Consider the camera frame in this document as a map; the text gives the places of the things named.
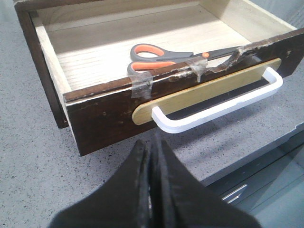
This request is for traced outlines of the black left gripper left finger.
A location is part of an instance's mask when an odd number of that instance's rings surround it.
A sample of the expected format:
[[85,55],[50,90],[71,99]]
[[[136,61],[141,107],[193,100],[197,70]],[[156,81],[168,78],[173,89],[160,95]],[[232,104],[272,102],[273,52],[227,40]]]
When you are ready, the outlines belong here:
[[150,154],[138,140],[115,174],[91,195],[59,212],[51,228],[148,228]]

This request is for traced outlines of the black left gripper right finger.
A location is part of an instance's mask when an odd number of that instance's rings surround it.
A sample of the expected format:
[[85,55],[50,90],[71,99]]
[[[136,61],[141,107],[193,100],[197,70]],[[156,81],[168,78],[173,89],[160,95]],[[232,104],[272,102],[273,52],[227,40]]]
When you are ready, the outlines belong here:
[[150,194],[156,228],[259,228],[249,214],[204,187],[165,140],[151,147]]

